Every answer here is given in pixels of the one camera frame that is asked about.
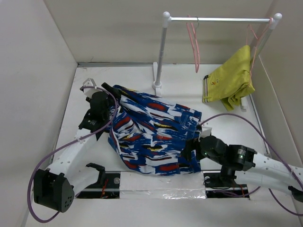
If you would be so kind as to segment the blue white patterned trousers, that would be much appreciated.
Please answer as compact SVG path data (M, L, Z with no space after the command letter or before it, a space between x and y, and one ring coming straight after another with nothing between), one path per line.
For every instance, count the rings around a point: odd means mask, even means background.
M181 156L187 140L199 137L200 111L162 97L115 85L121 94L108 142L130 170L148 175L201 171L200 161Z

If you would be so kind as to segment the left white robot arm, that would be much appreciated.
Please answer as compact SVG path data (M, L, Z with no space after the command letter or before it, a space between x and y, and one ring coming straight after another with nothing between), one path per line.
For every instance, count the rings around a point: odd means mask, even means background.
M86 153L106 132L113 121L111 110L117 111L121 94L117 88L103 83L101 87L86 82L81 91L90 108L78 126L76 135L62 153L46 169L37 168L32 183L34 202L64 213L74 197L90 185L101 187L106 183L105 168L95 163L80 166Z

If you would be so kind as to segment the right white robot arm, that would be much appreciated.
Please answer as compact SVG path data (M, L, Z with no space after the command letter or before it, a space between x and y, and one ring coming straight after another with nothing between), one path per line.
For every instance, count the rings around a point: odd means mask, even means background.
M188 140L181 156L187 161L194 158L210 159L221 165L216 178L224 186L254 184L303 200L303 169L285 166L243 145L227 145L215 136Z

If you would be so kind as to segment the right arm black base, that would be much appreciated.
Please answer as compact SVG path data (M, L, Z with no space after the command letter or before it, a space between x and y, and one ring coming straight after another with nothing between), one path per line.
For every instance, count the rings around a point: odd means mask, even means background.
M249 198L249 190L246 184L224 182L220 179L219 171L203 172L205 194L207 198Z

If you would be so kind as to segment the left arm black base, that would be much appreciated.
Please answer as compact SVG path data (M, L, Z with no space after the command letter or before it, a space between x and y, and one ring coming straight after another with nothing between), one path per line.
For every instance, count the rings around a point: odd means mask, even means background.
M121 172L106 171L104 166L89 163L86 167L98 171L98 179L75 195L77 199L119 199Z

